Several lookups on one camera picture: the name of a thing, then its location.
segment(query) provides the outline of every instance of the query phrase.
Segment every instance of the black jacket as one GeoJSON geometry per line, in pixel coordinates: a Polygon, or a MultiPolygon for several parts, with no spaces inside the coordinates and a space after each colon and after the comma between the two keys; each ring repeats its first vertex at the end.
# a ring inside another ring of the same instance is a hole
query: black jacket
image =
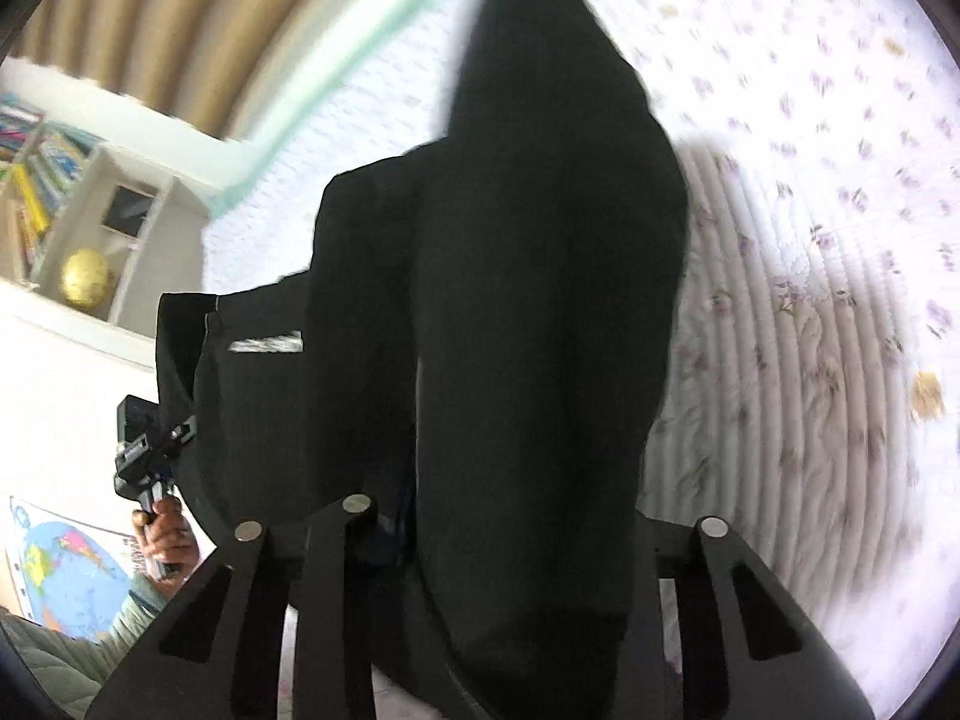
{"type": "Polygon", "coordinates": [[[309,271],[162,302],[191,508],[217,541],[361,490],[393,514],[415,479],[416,580],[463,686],[494,716],[602,716],[687,203],[584,1],[485,0],[446,137],[336,177],[309,271]],[[229,351],[296,331],[301,354],[229,351]]]}

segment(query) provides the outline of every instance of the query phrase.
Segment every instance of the white wall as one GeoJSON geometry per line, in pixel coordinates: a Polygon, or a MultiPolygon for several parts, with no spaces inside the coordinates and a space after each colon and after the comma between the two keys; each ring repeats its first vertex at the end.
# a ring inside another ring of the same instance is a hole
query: white wall
{"type": "Polygon", "coordinates": [[[24,322],[2,305],[0,371],[0,521],[10,520],[7,500],[16,495],[130,531],[136,504],[112,489],[116,406],[127,394],[157,399],[155,373],[24,322]]]}

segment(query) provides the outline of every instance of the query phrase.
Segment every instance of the person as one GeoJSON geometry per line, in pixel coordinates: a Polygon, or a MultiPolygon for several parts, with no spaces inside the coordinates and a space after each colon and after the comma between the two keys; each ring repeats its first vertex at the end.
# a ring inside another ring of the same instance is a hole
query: person
{"type": "Polygon", "coordinates": [[[175,563],[179,572],[159,580],[136,574],[128,597],[100,641],[71,638],[29,620],[0,613],[7,637],[47,695],[70,717],[83,720],[90,703],[133,643],[178,592],[200,563],[200,546],[184,517],[178,498],[168,495],[154,504],[157,517],[134,531],[144,556],[175,563]]]}

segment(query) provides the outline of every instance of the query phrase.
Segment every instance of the bookshelf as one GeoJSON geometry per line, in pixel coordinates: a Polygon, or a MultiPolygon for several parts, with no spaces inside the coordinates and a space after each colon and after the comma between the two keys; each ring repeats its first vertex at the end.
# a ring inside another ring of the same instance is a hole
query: bookshelf
{"type": "MultiPolygon", "coordinates": [[[[22,165],[37,144],[40,129],[17,153],[14,165],[22,165]]],[[[83,172],[64,193],[64,202],[52,214],[32,264],[22,256],[22,245],[8,209],[22,191],[7,175],[0,185],[0,278],[22,290],[18,301],[28,313],[36,313],[37,301],[55,303],[61,312],[59,326],[86,327],[69,314],[102,323],[106,334],[93,346],[109,348],[118,343],[109,338],[115,328],[152,341],[157,325],[157,305],[165,292],[196,292],[202,288],[203,244],[200,236],[209,222],[205,199],[213,187],[146,160],[131,151],[98,143],[86,156],[83,172]],[[140,191],[154,199],[136,237],[104,225],[117,187],[140,191]],[[93,248],[107,259],[112,283],[107,298],[90,311],[73,307],[61,293],[61,271],[67,258],[80,248],[93,248]]]]}

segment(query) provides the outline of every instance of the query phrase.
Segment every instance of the brown stain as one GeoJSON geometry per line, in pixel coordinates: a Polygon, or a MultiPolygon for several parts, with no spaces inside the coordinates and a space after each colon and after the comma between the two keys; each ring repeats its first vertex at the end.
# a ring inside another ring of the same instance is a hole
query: brown stain
{"type": "Polygon", "coordinates": [[[906,56],[906,49],[893,38],[884,38],[883,47],[894,56],[906,56]]]}
{"type": "Polygon", "coordinates": [[[944,394],[940,381],[932,370],[922,370],[913,379],[910,394],[912,413],[915,419],[941,419],[944,409],[944,394]]]}

